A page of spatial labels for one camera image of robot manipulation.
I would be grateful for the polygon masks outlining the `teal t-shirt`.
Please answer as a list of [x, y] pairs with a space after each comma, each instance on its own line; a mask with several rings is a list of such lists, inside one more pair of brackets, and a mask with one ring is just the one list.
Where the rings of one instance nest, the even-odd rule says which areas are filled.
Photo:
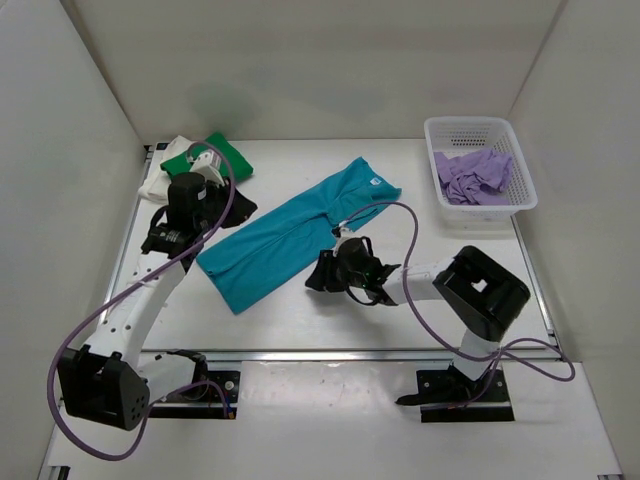
[[382, 201], [402, 189], [363, 158], [252, 221], [197, 257], [197, 264], [238, 315], [268, 296], [331, 249], [331, 230], [352, 215], [357, 230], [378, 215]]

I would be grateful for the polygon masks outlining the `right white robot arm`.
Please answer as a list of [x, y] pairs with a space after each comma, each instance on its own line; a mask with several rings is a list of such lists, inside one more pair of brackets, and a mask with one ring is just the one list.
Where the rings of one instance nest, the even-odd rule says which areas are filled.
[[524, 282], [474, 246], [435, 264], [403, 267], [382, 263], [367, 237], [349, 237], [321, 251], [305, 286], [352, 300], [361, 289], [366, 306], [446, 302], [466, 327], [448, 376], [449, 391], [465, 401], [483, 390], [488, 356], [498, 351], [531, 297]]

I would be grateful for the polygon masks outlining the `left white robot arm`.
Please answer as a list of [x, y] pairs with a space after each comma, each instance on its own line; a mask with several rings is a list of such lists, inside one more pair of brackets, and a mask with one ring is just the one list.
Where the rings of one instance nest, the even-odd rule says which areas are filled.
[[256, 209], [227, 178], [208, 180], [188, 172], [170, 182], [168, 203], [152, 216], [127, 284], [131, 294], [109, 308], [80, 348], [65, 348], [56, 363], [69, 415], [131, 431], [154, 401], [172, 391], [188, 398], [206, 392], [209, 373], [202, 354], [174, 349], [143, 360], [142, 347], [205, 236], [241, 225]]

